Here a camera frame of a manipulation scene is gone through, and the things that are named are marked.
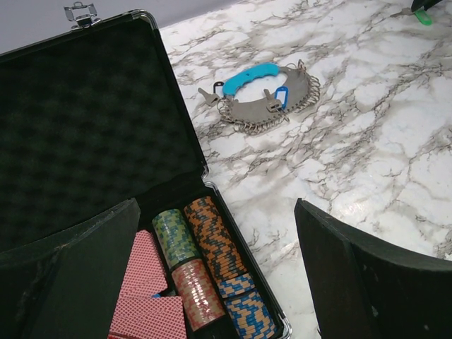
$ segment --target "white marble surface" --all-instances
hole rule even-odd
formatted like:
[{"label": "white marble surface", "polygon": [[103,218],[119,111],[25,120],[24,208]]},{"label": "white marble surface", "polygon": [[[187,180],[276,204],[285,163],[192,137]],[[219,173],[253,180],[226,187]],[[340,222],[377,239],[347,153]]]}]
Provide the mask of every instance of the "white marble surface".
[{"label": "white marble surface", "polygon": [[[198,137],[296,339],[317,338],[293,208],[305,198],[340,220],[430,256],[452,254],[452,2],[389,18],[410,1],[251,0],[162,36]],[[233,133],[198,87],[254,64],[303,59],[316,109],[260,136]],[[261,79],[255,100],[283,78]]]}]

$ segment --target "metal key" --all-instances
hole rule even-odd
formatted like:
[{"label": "metal key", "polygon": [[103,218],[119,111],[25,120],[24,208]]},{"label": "metal key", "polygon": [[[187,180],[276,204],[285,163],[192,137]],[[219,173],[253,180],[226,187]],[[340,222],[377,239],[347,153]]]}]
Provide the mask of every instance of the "metal key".
[{"label": "metal key", "polygon": [[267,97],[267,109],[269,112],[277,112],[279,109],[283,108],[281,100],[275,99],[269,90],[263,90]]},{"label": "metal key", "polygon": [[206,104],[210,107],[215,106],[220,101],[220,96],[216,93],[210,94],[207,93],[202,88],[198,88],[198,92],[204,96],[204,99],[206,100]]}]

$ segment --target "case lid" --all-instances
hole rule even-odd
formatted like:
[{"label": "case lid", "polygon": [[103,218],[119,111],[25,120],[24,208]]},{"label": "case lid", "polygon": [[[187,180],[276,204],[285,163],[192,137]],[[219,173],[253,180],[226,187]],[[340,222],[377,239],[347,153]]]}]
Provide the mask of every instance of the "case lid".
[{"label": "case lid", "polygon": [[207,170],[147,13],[3,54],[0,86],[0,252]]}]

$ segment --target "black foam piece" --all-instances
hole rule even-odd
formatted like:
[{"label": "black foam piece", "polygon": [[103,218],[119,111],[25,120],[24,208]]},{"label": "black foam piece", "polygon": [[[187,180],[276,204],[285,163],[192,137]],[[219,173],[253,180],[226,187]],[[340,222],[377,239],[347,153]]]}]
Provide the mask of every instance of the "black foam piece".
[{"label": "black foam piece", "polygon": [[132,199],[0,254],[0,338],[106,338],[139,215]]},{"label": "black foam piece", "polygon": [[452,263],[351,227],[307,201],[295,217],[323,339],[452,338]]},{"label": "black foam piece", "polygon": [[0,58],[0,252],[205,162],[158,31],[127,16]]}]

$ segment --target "poker chip stack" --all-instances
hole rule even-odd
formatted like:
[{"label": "poker chip stack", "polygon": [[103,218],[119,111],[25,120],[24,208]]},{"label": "poker chip stack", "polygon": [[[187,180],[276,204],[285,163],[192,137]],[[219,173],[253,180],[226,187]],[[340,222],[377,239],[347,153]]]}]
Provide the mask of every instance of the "poker chip stack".
[{"label": "poker chip stack", "polygon": [[225,316],[182,213],[176,209],[161,212],[153,225],[191,329],[197,331]]},{"label": "poker chip stack", "polygon": [[189,261],[172,273],[177,292],[193,331],[208,325],[226,313],[221,306],[202,259]]},{"label": "poker chip stack", "polygon": [[179,210],[166,210],[153,219],[155,233],[169,269],[190,258],[199,258],[198,250]]},{"label": "poker chip stack", "polygon": [[210,196],[193,201],[185,207],[184,212],[217,284],[247,273]]},{"label": "poker chip stack", "polygon": [[276,325],[212,198],[197,199],[184,212],[240,338],[271,338]]},{"label": "poker chip stack", "polygon": [[257,291],[225,300],[225,304],[241,339],[268,339],[276,333],[276,325]]}]

